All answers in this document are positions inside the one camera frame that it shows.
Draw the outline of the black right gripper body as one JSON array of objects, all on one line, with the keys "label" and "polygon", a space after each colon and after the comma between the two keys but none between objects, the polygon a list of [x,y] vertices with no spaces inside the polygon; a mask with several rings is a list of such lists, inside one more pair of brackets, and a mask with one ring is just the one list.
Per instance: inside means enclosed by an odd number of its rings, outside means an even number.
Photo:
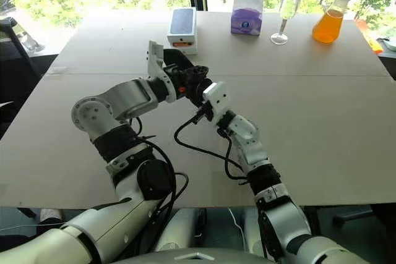
[{"label": "black right gripper body", "polygon": [[213,119],[213,107],[211,103],[204,103],[196,112],[194,122],[198,123],[201,119],[206,118],[209,122]]}]

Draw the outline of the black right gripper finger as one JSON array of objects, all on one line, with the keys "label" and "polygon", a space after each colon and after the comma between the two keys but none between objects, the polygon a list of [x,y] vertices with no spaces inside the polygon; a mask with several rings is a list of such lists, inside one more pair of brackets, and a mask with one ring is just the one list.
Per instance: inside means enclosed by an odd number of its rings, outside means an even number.
[{"label": "black right gripper finger", "polygon": [[202,91],[200,91],[198,88],[190,88],[189,90],[187,90],[186,98],[189,99],[190,102],[198,108],[201,107],[204,102],[202,97]]}]

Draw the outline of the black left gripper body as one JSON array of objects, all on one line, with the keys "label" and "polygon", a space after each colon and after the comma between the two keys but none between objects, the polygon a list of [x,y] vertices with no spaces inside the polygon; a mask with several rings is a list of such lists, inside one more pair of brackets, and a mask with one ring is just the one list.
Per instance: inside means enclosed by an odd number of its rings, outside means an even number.
[{"label": "black left gripper body", "polygon": [[190,88],[198,88],[202,91],[203,97],[204,90],[211,85],[211,80],[207,76],[190,76],[189,69],[182,70],[174,64],[165,67],[164,70],[173,83],[177,99],[186,97],[186,91]]}]

